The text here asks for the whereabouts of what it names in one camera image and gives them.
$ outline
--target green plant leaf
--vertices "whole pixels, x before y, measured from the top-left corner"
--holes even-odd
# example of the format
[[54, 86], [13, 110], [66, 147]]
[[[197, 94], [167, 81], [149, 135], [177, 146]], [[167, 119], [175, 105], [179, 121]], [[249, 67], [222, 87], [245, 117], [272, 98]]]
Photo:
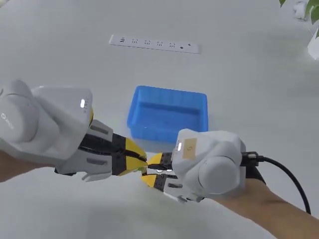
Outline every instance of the green plant leaf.
[[312, 11], [311, 11], [311, 22], [314, 24], [316, 21], [319, 20], [319, 6], [316, 6]]
[[286, 0], [279, 0], [279, 3], [280, 3], [280, 7], [282, 7], [284, 5]]
[[310, 10], [313, 6], [318, 6], [319, 5], [319, 0], [309, 0], [307, 7], [306, 7], [306, 15], [308, 16], [310, 13]]

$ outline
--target human hand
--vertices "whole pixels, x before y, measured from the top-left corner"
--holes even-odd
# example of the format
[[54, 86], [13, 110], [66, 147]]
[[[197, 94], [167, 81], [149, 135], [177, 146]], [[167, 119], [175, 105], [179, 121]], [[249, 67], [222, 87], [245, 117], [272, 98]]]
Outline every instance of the human hand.
[[48, 166], [50, 165], [22, 161], [11, 157], [3, 151], [0, 151], [0, 182], [5, 182], [15, 176], [27, 173], [33, 169]]

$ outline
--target white pot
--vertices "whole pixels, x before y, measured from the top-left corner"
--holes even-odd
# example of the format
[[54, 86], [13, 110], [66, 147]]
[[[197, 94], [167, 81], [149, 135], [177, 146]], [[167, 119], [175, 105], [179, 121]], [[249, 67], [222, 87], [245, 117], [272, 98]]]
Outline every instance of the white pot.
[[317, 29], [314, 37], [311, 39], [308, 45], [308, 53], [311, 55], [315, 60], [319, 60], [319, 37], [316, 38], [318, 34], [319, 28]]

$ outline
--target logo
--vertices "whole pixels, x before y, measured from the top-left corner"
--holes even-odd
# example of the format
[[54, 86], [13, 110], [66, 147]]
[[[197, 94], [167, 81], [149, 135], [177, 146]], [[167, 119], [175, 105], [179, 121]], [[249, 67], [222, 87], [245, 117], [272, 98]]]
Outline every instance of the logo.
[[8, 124], [9, 128], [14, 129], [11, 122], [6, 118], [6, 115], [4, 113], [1, 114], [1, 118]]

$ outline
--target human arm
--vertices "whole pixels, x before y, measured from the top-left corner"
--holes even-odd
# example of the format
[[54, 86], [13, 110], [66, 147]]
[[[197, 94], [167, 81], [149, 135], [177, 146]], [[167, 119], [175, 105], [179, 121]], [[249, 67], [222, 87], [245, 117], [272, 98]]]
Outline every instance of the human arm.
[[286, 202], [260, 180], [247, 179], [238, 198], [218, 200], [235, 213], [260, 225], [278, 239], [317, 239], [319, 220]]
[[0, 151], [0, 182], [45, 166], [47, 165], [21, 161]]

